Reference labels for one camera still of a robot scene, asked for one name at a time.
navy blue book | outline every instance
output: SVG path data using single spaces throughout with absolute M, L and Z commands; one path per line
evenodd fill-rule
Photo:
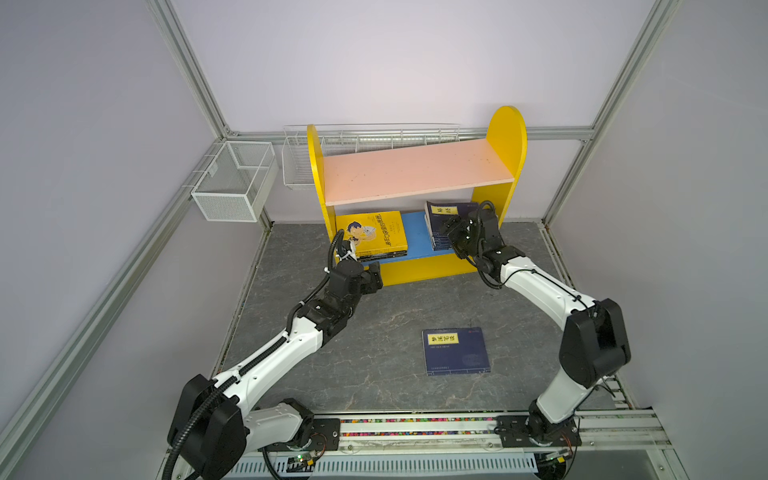
M 491 371 L 479 327 L 423 330 L 427 375 L 487 373 Z
M 476 202 L 451 202 L 450 204 L 434 204 L 426 202 L 424 206 L 425 220 L 429 239 L 432 241 L 433 250 L 450 250 L 451 240 L 440 233 L 443 223 L 454 215 L 465 217 L 469 212 L 477 210 Z

pink shelf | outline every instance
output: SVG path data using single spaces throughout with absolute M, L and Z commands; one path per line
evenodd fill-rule
M 514 181 L 484 138 L 325 157 L 326 205 Z

yellow book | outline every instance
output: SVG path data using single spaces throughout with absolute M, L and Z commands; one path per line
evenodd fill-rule
M 358 260 L 402 257 L 408 251 L 400 212 L 339 215 L 336 225 L 344 229 L 344 240 L 355 244 Z

bookshelf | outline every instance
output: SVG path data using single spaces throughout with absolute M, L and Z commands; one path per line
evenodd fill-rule
M 472 201 L 490 200 L 499 223 L 520 177 L 528 137 L 517 108 L 501 107 L 485 139 L 323 157 L 314 125 L 306 129 L 310 164 L 329 240 L 337 205 L 474 187 Z M 408 255 L 380 260 L 385 285 L 471 273 L 475 268 L 452 250 L 435 252 L 424 212 L 402 215 Z

yellow title label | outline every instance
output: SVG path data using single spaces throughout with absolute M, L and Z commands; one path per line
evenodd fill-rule
M 456 207 L 437 207 L 435 205 L 431 205 L 432 212 L 435 215 L 458 215 L 458 208 Z
M 442 345 L 443 343 L 458 343 L 458 333 L 433 333 L 427 339 L 429 345 Z

